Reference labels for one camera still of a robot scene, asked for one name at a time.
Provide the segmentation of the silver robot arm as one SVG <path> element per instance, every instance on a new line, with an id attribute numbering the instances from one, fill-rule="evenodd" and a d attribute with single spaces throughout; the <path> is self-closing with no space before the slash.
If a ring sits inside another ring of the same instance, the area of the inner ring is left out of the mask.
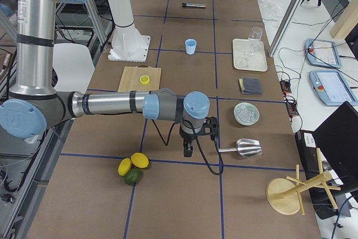
<path id="1" fill-rule="evenodd" d="M 210 102 L 201 92 L 185 97 L 169 89 L 108 94 L 58 92 L 52 86 L 55 9 L 58 2 L 85 0 L 18 0 L 17 74 L 10 97 L 1 105 L 1 127 L 12 136 L 29 138 L 83 115 L 142 114 L 180 125 L 184 156 L 201 135 L 213 135 Z"/>

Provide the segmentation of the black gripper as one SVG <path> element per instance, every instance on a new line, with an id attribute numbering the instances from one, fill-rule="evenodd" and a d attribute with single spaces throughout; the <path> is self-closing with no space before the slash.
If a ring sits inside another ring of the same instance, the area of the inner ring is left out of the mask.
<path id="1" fill-rule="evenodd" d="M 192 141 L 195 140 L 195 128 L 191 123 L 181 123 L 180 124 L 180 136 L 183 139 L 183 156 L 189 157 L 192 156 L 194 147 Z"/>

